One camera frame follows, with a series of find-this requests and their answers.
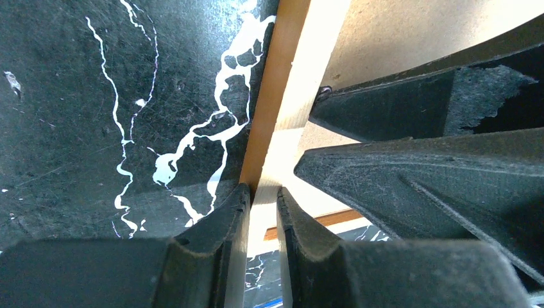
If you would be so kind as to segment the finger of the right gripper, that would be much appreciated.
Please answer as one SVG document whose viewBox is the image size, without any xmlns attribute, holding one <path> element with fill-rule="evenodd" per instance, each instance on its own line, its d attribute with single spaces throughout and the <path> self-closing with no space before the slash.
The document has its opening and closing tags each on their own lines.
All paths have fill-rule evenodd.
<svg viewBox="0 0 544 308">
<path fill-rule="evenodd" d="M 294 174 L 393 239 L 480 239 L 543 289 L 543 129 L 306 151 Z"/>
<path fill-rule="evenodd" d="M 315 102 L 309 119 L 361 142 L 541 128 L 543 46 L 333 91 Z"/>
</svg>

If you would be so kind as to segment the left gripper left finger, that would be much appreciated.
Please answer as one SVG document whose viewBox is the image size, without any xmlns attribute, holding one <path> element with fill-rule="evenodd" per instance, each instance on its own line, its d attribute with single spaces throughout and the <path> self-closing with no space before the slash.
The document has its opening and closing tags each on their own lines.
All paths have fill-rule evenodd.
<svg viewBox="0 0 544 308">
<path fill-rule="evenodd" d="M 2 307 L 242 307 L 250 188 L 175 237 L 21 242 L 1 255 Z"/>
</svg>

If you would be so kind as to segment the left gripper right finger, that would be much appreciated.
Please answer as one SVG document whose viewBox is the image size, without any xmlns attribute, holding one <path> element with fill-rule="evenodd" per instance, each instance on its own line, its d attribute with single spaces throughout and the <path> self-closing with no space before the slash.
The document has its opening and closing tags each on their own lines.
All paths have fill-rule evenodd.
<svg viewBox="0 0 544 308">
<path fill-rule="evenodd" d="M 513 266 L 474 240 L 345 241 L 277 192 L 285 307 L 529 307 Z"/>
</svg>

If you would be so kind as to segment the brown cardboard backing board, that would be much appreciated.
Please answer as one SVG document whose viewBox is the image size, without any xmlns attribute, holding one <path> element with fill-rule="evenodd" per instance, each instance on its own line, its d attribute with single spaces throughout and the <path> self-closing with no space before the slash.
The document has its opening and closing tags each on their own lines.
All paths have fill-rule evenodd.
<svg viewBox="0 0 544 308">
<path fill-rule="evenodd" d="M 354 1 L 315 102 L 536 45 L 543 46 L 542 1 Z"/>
</svg>

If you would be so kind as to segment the brown wooden photo frame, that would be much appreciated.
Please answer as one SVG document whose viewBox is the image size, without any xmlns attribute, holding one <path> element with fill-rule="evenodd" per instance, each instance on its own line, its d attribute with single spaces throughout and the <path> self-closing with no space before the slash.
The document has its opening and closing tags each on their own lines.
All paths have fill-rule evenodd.
<svg viewBox="0 0 544 308">
<path fill-rule="evenodd" d="M 240 180 L 252 192 L 244 307 L 282 305 L 276 194 L 335 232 L 366 224 L 340 201 L 295 177 L 305 150 L 351 140 L 309 122 L 350 1 L 281 1 L 251 124 Z"/>
</svg>

